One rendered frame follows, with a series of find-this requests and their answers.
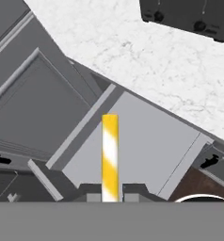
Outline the black toaster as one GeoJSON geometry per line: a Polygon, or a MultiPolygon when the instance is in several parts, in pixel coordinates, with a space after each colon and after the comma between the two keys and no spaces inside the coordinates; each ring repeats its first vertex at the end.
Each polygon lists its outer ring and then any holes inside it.
{"type": "Polygon", "coordinates": [[[154,22],[224,43],[224,0],[139,0],[144,22],[154,22]]]}

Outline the grey panelled cupboard door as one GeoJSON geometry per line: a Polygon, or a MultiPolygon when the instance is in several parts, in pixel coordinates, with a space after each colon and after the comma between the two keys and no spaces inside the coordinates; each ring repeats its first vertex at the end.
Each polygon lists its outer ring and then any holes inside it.
{"type": "Polygon", "coordinates": [[[0,0],[0,53],[33,19],[24,0],[0,0]]]}
{"type": "Polygon", "coordinates": [[[96,102],[70,66],[65,74],[40,50],[0,87],[0,153],[47,160],[96,102]]]}

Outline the yellow and white striped straw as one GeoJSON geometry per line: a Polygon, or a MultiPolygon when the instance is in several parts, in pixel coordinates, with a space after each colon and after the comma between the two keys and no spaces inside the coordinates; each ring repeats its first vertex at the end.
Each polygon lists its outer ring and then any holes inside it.
{"type": "Polygon", "coordinates": [[[102,116],[102,201],[119,200],[119,117],[115,114],[102,116]]]}

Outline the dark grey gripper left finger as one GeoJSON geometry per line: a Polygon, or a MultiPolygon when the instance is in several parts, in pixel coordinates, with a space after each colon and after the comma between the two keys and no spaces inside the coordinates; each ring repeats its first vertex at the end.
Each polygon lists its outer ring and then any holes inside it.
{"type": "Polygon", "coordinates": [[[81,184],[74,201],[100,202],[102,200],[102,187],[100,184],[81,184]]]}

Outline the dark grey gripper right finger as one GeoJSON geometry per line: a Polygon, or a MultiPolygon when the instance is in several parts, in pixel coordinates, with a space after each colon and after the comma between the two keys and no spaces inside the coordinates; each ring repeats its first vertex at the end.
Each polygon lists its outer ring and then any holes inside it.
{"type": "Polygon", "coordinates": [[[151,202],[159,201],[159,197],[150,193],[145,184],[123,184],[123,202],[151,202]]]}

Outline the open grey drawer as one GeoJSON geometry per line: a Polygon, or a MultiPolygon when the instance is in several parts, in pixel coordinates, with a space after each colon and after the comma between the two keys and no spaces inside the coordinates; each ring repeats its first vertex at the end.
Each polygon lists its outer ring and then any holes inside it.
{"type": "Polygon", "coordinates": [[[102,116],[119,117],[119,200],[123,184],[145,184],[167,199],[213,139],[121,88],[109,86],[52,157],[28,166],[55,201],[81,184],[102,186],[102,116]]]}

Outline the grey drawer front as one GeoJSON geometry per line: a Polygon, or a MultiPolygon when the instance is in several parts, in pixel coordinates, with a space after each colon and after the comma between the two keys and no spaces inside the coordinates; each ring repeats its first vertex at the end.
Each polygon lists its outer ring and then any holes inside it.
{"type": "Polygon", "coordinates": [[[196,157],[192,167],[224,186],[224,146],[218,142],[213,144],[206,143],[196,157]],[[207,169],[202,169],[200,165],[206,158],[211,158],[214,154],[220,156],[219,162],[207,169]]]}

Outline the white-rimmed round black object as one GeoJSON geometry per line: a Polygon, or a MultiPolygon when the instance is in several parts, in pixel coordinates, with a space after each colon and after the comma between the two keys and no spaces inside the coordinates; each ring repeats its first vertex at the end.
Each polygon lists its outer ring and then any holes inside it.
{"type": "Polygon", "coordinates": [[[176,200],[176,202],[192,202],[192,201],[218,202],[218,201],[224,201],[224,198],[218,195],[212,195],[212,194],[192,194],[192,195],[181,197],[178,200],[176,200]]]}

